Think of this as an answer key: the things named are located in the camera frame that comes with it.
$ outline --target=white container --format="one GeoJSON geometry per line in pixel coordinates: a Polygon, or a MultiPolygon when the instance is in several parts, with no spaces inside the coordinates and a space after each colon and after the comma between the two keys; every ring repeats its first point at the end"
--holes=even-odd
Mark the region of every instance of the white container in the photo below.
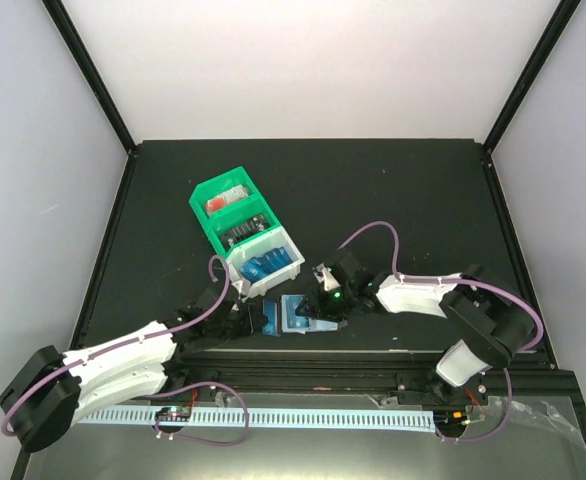
{"type": "Polygon", "coordinates": [[[242,296],[253,298],[264,295],[267,290],[287,280],[293,280],[300,273],[300,265],[304,263],[304,257],[297,249],[284,227],[277,227],[263,233],[255,240],[235,247],[226,259],[229,264],[231,282],[242,296]],[[284,268],[273,272],[259,282],[251,283],[240,273],[240,268],[253,257],[259,257],[274,248],[284,247],[293,262],[284,268]]]}

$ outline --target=green container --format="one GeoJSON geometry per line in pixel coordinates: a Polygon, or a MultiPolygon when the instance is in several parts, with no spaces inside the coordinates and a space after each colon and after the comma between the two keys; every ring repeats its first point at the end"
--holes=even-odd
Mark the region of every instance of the green container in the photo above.
{"type": "Polygon", "coordinates": [[[189,205],[191,205],[191,208],[195,212],[195,216],[200,222],[200,225],[202,225],[202,229],[208,237],[209,242],[213,245],[213,249],[223,258],[227,258],[236,247],[255,240],[260,235],[281,225],[273,210],[266,203],[266,200],[264,200],[264,197],[243,167],[234,168],[222,175],[198,184],[189,199],[189,205]],[[248,197],[227,205],[210,216],[206,213],[204,205],[208,200],[238,185],[246,187],[249,192],[248,197]],[[220,235],[259,214],[266,216],[270,225],[269,228],[233,245],[230,250],[225,250],[220,240],[220,235]]]}

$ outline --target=gray surface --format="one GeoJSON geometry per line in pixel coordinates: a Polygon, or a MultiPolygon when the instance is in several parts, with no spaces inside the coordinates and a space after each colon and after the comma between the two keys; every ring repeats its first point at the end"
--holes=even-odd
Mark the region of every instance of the gray surface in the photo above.
{"type": "MultiPolygon", "coordinates": [[[[539,399],[522,401],[534,408],[543,405],[539,399]]],[[[568,399],[552,402],[576,424],[568,399]]],[[[249,400],[249,405],[261,403],[249,400]]],[[[474,425],[474,432],[490,426],[474,425]]],[[[221,440],[239,430],[191,432],[221,440]]],[[[255,429],[239,446],[216,448],[157,440],[148,427],[77,425],[33,457],[26,478],[586,480],[586,450],[568,438],[539,422],[534,427],[509,424],[499,437],[474,445],[442,444],[422,433],[255,429]]]]}
{"type": "Polygon", "coordinates": [[[0,392],[68,347],[125,159],[42,2],[0,0],[0,392]]]}
{"type": "Polygon", "coordinates": [[[586,2],[495,162],[558,360],[586,400],[586,2]]]}

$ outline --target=gray floor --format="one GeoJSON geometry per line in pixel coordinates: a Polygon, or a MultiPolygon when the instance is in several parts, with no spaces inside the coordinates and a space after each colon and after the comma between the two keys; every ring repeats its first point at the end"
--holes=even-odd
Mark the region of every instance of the gray floor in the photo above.
{"type": "MultiPolygon", "coordinates": [[[[561,415],[552,418],[543,399],[520,400],[531,410],[515,412],[499,436],[467,445],[407,432],[255,429],[245,443],[219,448],[157,440],[146,427],[78,425],[33,456],[26,478],[586,480],[586,450],[564,421],[576,425],[570,401],[551,400],[561,415]]],[[[468,434],[488,427],[473,425],[468,434]]],[[[238,433],[195,430],[215,439],[238,433]]]]}

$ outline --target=black mat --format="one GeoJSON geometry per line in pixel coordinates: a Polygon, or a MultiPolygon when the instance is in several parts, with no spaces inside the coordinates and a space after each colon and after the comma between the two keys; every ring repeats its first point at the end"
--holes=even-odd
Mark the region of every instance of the black mat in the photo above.
{"type": "MultiPolygon", "coordinates": [[[[213,249],[188,199],[197,183],[239,165],[306,257],[303,274],[280,292],[303,292],[308,267],[373,220],[397,227],[405,273],[480,263],[515,286],[480,152],[470,140],[144,142],[84,343],[131,332],[200,295],[213,249]]],[[[387,230],[371,230],[352,249],[370,267],[390,270],[387,230]]],[[[338,333],[257,335],[222,348],[442,350],[456,338],[444,319],[401,314],[353,319],[338,333]]]]}

